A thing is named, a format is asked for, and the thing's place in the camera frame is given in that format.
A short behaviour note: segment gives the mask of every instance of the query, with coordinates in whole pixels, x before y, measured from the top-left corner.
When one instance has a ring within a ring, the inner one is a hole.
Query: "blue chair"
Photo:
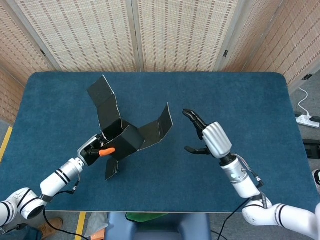
[[[170,213],[138,223],[126,219],[126,213],[108,213],[107,240],[211,240],[206,213]]]

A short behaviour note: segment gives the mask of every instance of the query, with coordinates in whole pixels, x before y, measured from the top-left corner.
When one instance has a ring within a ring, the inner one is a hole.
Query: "yellow floor tape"
[[[12,133],[12,127],[8,127],[8,130],[6,131],[5,137],[3,139],[3,142],[0,148],[0,163],[2,161],[2,158],[4,157],[11,133]]]
[[[78,226],[76,227],[76,234],[82,235],[85,226],[86,212],[82,211],[79,215]],[[75,236],[74,240],[81,240],[82,238],[79,236]]]

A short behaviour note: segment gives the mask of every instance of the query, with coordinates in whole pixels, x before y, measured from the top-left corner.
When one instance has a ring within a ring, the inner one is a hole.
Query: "orange object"
[[[97,231],[95,234],[91,235],[91,240],[104,240],[105,239],[105,231],[106,229],[101,229]]]
[[[99,155],[100,155],[100,157],[104,157],[104,156],[108,156],[108,155],[114,153],[115,151],[116,151],[116,149],[114,147],[110,147],[108,149],[100,150]]]

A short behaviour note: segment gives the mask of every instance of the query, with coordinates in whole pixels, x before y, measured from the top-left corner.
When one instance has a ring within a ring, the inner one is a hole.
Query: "green object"
[[[140,213],[140,212],[127,212],[125,217],[127,220],[136,223],[145,223],[154,219],[158,219],[168,213]]]

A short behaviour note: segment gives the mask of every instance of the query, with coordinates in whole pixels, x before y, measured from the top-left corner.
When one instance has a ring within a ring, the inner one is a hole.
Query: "woven screen panel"
[[[0,65],[24,85],[33,73],[53,70],[4,9],[1,2]]]
[[[13,124],[25,88],[0,69],[0,118]]]
[[[136,71],[125,0],[15,0],[63,71]]]
[[[212,71],[237,0],[137,0],[144,70]]]
[[[232,36],[236,43],[229,49],[221,69],[225,72],[241,72],[256,43],[269,26],[282,0],[254,0],[248,17],[239,34]]]
[[[320,1],[287,0],[246,71],[277,72],[289,85],[319,59]]]

